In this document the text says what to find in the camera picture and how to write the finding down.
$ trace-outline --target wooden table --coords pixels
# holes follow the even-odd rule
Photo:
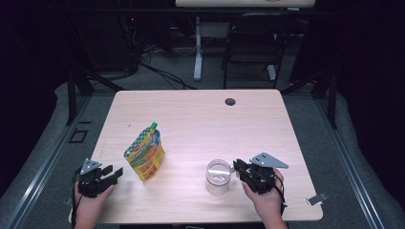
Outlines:
[[[236,101],[225,104],[227,98]],[[156,176],[141,182],[124,151],[152,122],[158,123],[166,152]],[[205,169],[213,159],[246,162],[261,152],[289,165],[285,177],[287,221],[318,220],[319,205],[306,162],[280,93],[275,90],[132,91],[117,93],[92,160],[123,167],[107,200],[101,223],[198,223],[260,221],[232,175],[222,196],[205,189]]]

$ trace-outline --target clear glass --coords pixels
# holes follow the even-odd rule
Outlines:
[[[220,196],[229,189],[231,168],[224,160],[213,160],[206,167],[205,177],[206,190],[214,196]]]

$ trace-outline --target wrist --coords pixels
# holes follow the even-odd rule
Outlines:
[[[75,224],[75,229],[93,229],[96,224],[85,220],[77,220]]]
[[[286,229],[286,223],[281,216],[272,216],[263,220],[266,229]]]

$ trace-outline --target human hand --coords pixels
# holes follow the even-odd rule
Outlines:
[[[274,175],[283,181],[284,178],[280,171],[277,169],[273,170]],[[276,178],[275,184],[281,190],[282,183],[278,178]],[[252,200],[254,208],[262,219],[266,229],[287,228],[281,217],[282,199],[276,189],[272,188],[269,192],[259,195],[254,193],[247,183],[242,182],[242,186],[244,187],[245,194]]]
[[[86,198],[78,192],[78,182],[75,183],[76,223],[75,229],[95,228],[105,200],[114,192],[114,185],[108,187],[96,198]]]

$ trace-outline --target colorful snack bag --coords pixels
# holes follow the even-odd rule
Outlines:
[[[164,158],[157,126],[154,122],[151,127],[143,130],[124,153],[125,159],[142,181],[155,176]]]

